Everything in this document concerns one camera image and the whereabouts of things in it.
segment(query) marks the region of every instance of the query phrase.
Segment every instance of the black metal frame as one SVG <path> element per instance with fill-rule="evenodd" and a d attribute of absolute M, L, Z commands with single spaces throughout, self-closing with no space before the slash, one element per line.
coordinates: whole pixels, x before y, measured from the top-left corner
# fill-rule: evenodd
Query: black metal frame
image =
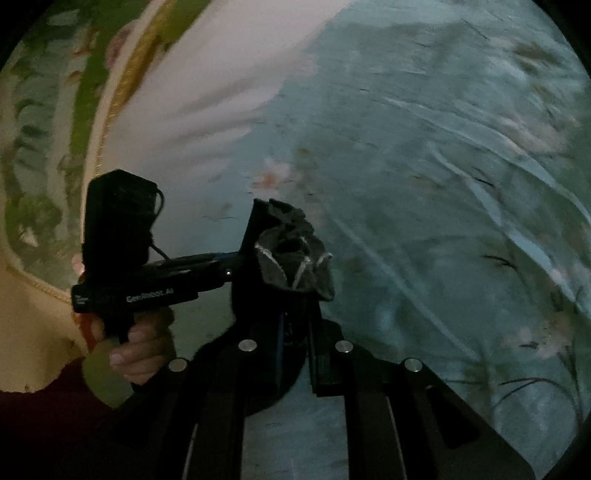
<path fill-rule="evenodd" d="M 375 359 L 322 318 L 314 297 L 284 300 L 285 309 L 257 315 L 191 362 L 173 361 L 185 369 L 169 364 L 75 448 L 55 478 L 168 480 L 186 469 L 187 480 L 239 480 L 246 415 L 279 399 L 291 384 L 283 372 L 299 372 L 307 354 L 313 392 L 345 398 L 350 479 L 534 479 L 422 362 Z M 287 333 L 294 325 L 307 326 L 305 337 Z"/>
<path fill-rule="evenodd" d="M 584 2 L 576 0 L 533 0 L 538 4 L 546 13 L 553 19 L 559 29 L 563 32 L 569 43 L 573 46 L 575 52 L 581 59 L 583 65 L 587 71 L 591 74 L 591 41 L 588 34 L 587 27 L 587 15 L 584 9 Z M 22 2 L 16 2 L 7 6 L 10 7 L 10 12 L 5 12 L 0 18 L 0 66 L 3 66 L 8 60 L 8 57 L 14 47 L 17 45 L 20 38 L 30 28 L 30 26 L 36 21 L 36 19 L 44 12 L 44 10 L 53 3 L 51 0 L 25 0 Z M 330 329 L 329 323 L 325 325 L 326 328 Z M 321 379 L 313 380 L 316 382 L 316 388 L 322 391 L 323 389 L 330 390 L 336 388 L 337 380 L 333 378 L 334 372 L 327 373 L 326 371 L 314 371 L 313 375 L 320 375 Z M 178 384 L 183 384 L 182 379 L 187 372 L 181 372 L 169 376 L 166 381 L 161 377 L 158 377 L 158 382 L 163 382 L 164 390 L 162 393 L 161 400 L 166 403 L 175 404 L 179 398 L 183 397 L 176 388 Z M 139 393 L 126 406 L 127 409 L 132 408 L 147 408 L 148 397 L 146 393 Z M 128 410 L 121 410 L 118 412 L 110 422 L 116 422 L 117 419 L 121 419 L 121 416 L 125 415 Z M 172 417 L 161 417 L 154 419 L 153 425 L 159 424 L 161 428 L 172 422 L 172 424 L 179 424 L 175 421 L 174 415 Z M 136 432 L 137 438 L 141 437 L 141 432 L 144 432 L 145 428 Z M 181 438 L 183 436 L 190 439 L 192 432 L 187 432 L 186 429 L 179 429 L 180 434 L 172 435 L 174 439 Z M 168 455 L 171 457 L 179 455 L 178 448 L 175 450 L 175 442 L 172 439 L 168 439 L 164 442 L 167 446 Z M 591 418 L 587 418 L 585 421 L 580 434 L 572 442 L 567 452 L 560 459 L 557 465 L 552 471 L 546 476 L 545 480 L 561 480 L 561 479 L 586 479 L 591 478 L 591 462 L 588 461 L 589 453 L 591 453 Z M 113 452 L 115 457 L 124 460 L 126 453 L 124 451 Z"/>

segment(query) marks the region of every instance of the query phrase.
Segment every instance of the wrinkled fabric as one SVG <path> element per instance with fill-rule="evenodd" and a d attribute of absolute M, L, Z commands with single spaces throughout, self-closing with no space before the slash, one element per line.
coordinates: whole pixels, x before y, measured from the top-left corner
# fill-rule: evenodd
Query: wrinkled fabric
<path fill-rule="evenodd" d="M 360 0 L 267 100 L 262 83 L 224 88 L 232 66 L 207 59 L 251 57 L 199 42 L 206 27 L 122 114 L 113 135 L 125 150 L 106 149 L 105 164 L 167 194 L 156 243 L 231 251 L 253 197 L 301 208 L 334 255 L 324 314 L 378 357 L 422 359 L 541 478 L 586 417 L 591 381 L 589 78 L 562 34 L 529 0 Z M 207 75 L 187 74 L 197 59 Z M 207 124 L 241 108 L 247 128 Z"/>

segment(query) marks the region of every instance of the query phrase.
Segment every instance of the gold trim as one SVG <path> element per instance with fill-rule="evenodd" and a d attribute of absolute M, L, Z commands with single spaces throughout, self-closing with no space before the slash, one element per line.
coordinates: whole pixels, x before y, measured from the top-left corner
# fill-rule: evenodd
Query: gold trim
<path fill-rule="evenodd" d="M 37 290 L 41 290 L 42 292 L 47 293 L 48 295 L 51 295 L 55 299 L 60 300 L 64 303 L 67 303 L 68 305 L 72 304 L 72 300 L 70 298 L 69 291 L 54 287 L 53 285 L 51 285 L 43 280 L 40 280 L 39 278 L 34 277 L 31 274 L 28 274 L 22 270 L 19 270 L 16 267 L 13 267 L 10 264 L 10 262 L 7 262 L 6 269 L 11 274 L 21 277 L 21 279 L 25 280 L 29 285 L 33 286 Z"/>
<path fill-rule="evenodd" d="M 125 67 L 125 71 L 121 76 L 119 85 L 115 89 L 115 94 L 111 100 L 109 111 L 103 126 L 103 134 L 100 138 L 99 151 L 97 153 L 94 165 L 94 177 L 100 175 L 101 158 L 105 142 L 109 136 L 109 129 L 115 121 L 117 115 L 123 109 L 125 104 L 129 101 L 131 96 L 138 89 L 141 80 L 150 65 L 155 53 L 155 46 L 158 43 L 158 35 L 162 27 L 166 24 L 169 14 L 173 10 L 176 0 L 166 0 L 162 4 L 149 26 L 144 30 L 139 42 L 137 43 L 134 52 L 131 54 L 129 61 Z"/>

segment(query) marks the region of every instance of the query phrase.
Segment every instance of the black metal bar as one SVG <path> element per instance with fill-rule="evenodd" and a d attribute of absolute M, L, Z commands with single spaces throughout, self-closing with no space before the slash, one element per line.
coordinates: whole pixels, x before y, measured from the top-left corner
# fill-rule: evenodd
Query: black metal bar
<path fill-rule="evenodd" d="M 322 319 L 316 303 L 309 317 L 308 356 L 312 392 L 319 397 L 343 394 L 343 378 L 333 356 L 335 344 L 340 340 L 343 340 L 340 326 Z"/>
<path fill-rule="evenodd" d="M 233 345 L 220 355 L 197 425 L 188 480 L 240 478 L 245 416 L 242 374 L 255 352 Z"/>
<path fill-rule="evenodd" d="M 426 365 L 416 359 L 415 371 L 404 365 L 437 480 L 534 480 L 521 455 Z"/>
<path fill-rule="evenodd" d="M 386 373 L 384 390 L 390 400 L 408 479 L 436 480 L 435 458 L 404 368 L 385 361 L 382 364 Z"/>
<path fill-rule="evenodd" d="M 176 392 L 174 403 L 170 404 L 170 415 L 159 445 L 155 468 L 156 480 L 180 480 L 189 453 L 191 434 L 199 418 L 203 403 L 203 390 L 211 382 L 213 365 L 199 362 L 190 365 L 171 381 Z"/>
<path fill-rule="evenodd" d="M 255 386 L 252 395 L 274 398 L 281 388 L 283 375 L 283 315 L 276 314 L 255 322 L 249 338 L 256 341 L 258 360 L 249 371 L 249 382 Z"/>
<path fill-rule="evenodd" d="M 350 480 L 406 480 L 378 362 L 359 346 L 334 352 L 345 384 Z"/>

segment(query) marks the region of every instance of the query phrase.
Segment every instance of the light blue fabric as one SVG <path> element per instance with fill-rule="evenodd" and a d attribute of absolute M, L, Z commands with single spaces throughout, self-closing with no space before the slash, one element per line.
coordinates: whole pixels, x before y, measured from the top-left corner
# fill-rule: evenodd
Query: light blue fabric
<path fill-rule="evenodd" d="M 530 1 L 362 0 L 309 54 L 212 189 L 250 172 L 302 207 L 326 316 L 423 359 L 542 477 L 589 409 L 587 74 Z"/>

